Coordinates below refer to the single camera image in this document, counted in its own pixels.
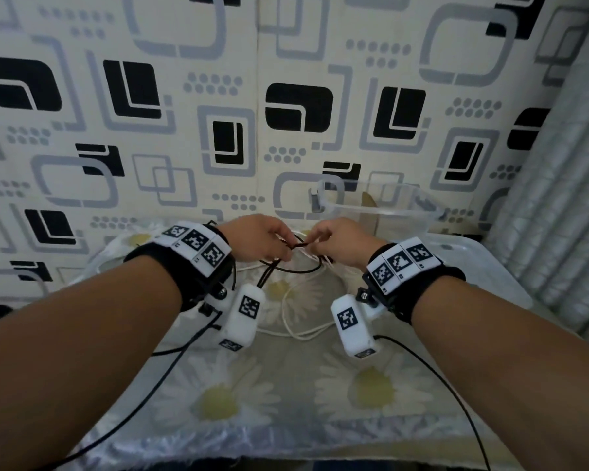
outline cord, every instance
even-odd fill
[[[203,327],[198,332],[196,332],[196,334],[194,334],[192,336],[192,338],[190,340],[188,340],[181,347],[178,347],[178,348],[172,349],[172,350],[164,350],[163,352],[156,352],[156,353],[153,354],[154,356],[163,356],[163,355],[166,355],[166,354],[173,354],[173,353],[175,353],[177,351],[179,352],[179,354],[174,358],[172,364],[170,364],[170,366],[168,367],[168,369],[166,370],[166,372],[164,372],[164,374],[161,376],[161,379],[159,379],[159,381],[155,384],[155,387],[153,387],[151,389],[151,391],[148,393],[148,395],[145,396],[145,398],[140,402],[140,404],[138,404],[133,409],[133,411],[126,416],[126,418],[124,420],[122,420],[121,422],[119,422],[115,427],[113,427],[105,435],[101,436],[98,440],[90,443],[89,445],[87,445],[84,448],[80,449],[76,453],[72,453],[71,455],[66,456],[64,459],[57,460],[55,462],[49,463],[47,465],[44,465],[42,467],[36,468],[34,471],[53,470],[53,469],[55,469],[55,468],[57,468],[59,466],[63,466],[66,463],[69,463],[71,461],[74,461],[75,459],[77,459],[77,458],[83,456],[84,454],[86,454],[87,451],[90,451],[90,450],[94,449],[96,446],[98,446],[100,443],[104,442],[110,436],[112,436],[113,434],[115,434],[120,428],[122,428],[124,425],[126,425],[129,422],[129,420],[131,418],[133,418],[137,414],[137,412],[140,411],[144,407],[144,405],[146,404],[146,402],[148,402],[151,399],[151,397],[155,394],[155,392],[161,386],[161,384],[164,383],[164,380],[166,378],[168,378],[168,376],[170,375],[170,372],[172,372],[174,366],[179,362],[179,360],[183,356],[183,353],[186,350],[188,350],[189,346],[192,345],[194,342],[196,342],[196,340],[198,340],[208,329],[215,327],[215,322],[220,318],[220,315],[221,314],[222,313],[220,311],[216,311],[216,316],[205,327]]]
[[[373,339],[377,340],[377,339],[385,339],[385,340],[390,340],[391,342],[399,345],[401,348],[403,348],[404,350],[406,350],[409,354],[411,354],[413,357],[415,357],[417,360],[419,360],[422,364],[424,364],[429,370],[430,372],[432,372],[433,374],[435,374],[437,376],[437,378],[439,380],[441,380],[441,382],[443,383],[443,385],[445,385],[445,387],[447,387],[447,389],[452,393],[452,395],[454,396],[454,398],[456,398],[456,401],[458,402],[458,404],[460,404],[460,407],[462,408],[462,411],[465,412],[465,415],[467,415],[467,419],[469,420],[469,424],[471,425],[471,429],[473,430],[473,434],[475,435],[476,439],[478,440],[478,444],[480,445],[480,451],[482,452],[482,458],[484,458],[484,465],[487,467],[488,471],[491,471],[491,466],[489,465],[489,459],[487,458],[487,453],[484,450],[484,445],[482,444],[482,440],[480,439],[480,435],[478,434],[478,430],[475,428],[475,425],[473,423],[473,420],[471,419],[471,415],[469,414],[469,412],[467,411],[467,409],[465,408],[465,405],[463,404],[462,400],[460,399],[460,397],[456,394],[456,392],[454,391],[454,389],[449,385],[449,383],[447,382],[447,380],[445,380],[440,373],[436,372],[434,370],[434,368],[428,364],[425,360],[423,360],[421,357],[419,357],[416,352],[413,352],[412,350],[410,350],[407,346],[405,346],[404,344],[402,344],[399,340],[393,339],[393,337],[388,337],[387,335],[374,335]]]

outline daisy print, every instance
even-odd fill
[[[307,262],[303,266],[292,266],[292,269],[309,268],[309,265],[306,265]],[[251,274],[248,275],[248,280],[245,282],[257,284],[264,269],[258,268],[249,271]],[[300,284],[305,279],[309,279],[309,281]],[[262,289],[266,293],[267,299],[264,305],[262,325],[275,324],[281,321],[282,302],[286,304],[288,323],[297,324],[310,313],[318,310],[323,297],[323,285],[320,281],[314,278],[310,279],[308,275],[299,276],[280,270],[273,271]]]
[[[314,402],[328,421],[422,414],[433,399],[433,380],[407,367],[402,352],[382,350],[367,359],[348,358],[339,345],[323,354],[323,378],[316,380]]]
[[[219,350],[212,361],[188,358],[188,373],[177,368],[176,383],[164,383],[154,402],[155,420],[169,427],[200,429],[215,423],[232,426],[268,425],[281,399],[273,384],[258,382],[262,366],[255,357]]]

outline wall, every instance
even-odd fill
[[[483,234],[589,0],[0,0],[0,316],[142,217],[307,218],[323,173]]]

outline curtain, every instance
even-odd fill
[[[485,244],[589,340],[589,36]]]

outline clear plastic container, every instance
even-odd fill
[[[422,235],[444,213],[429,193],[408,184],[322,180],[317,189],[323,218],[351,218],[388,240]]]

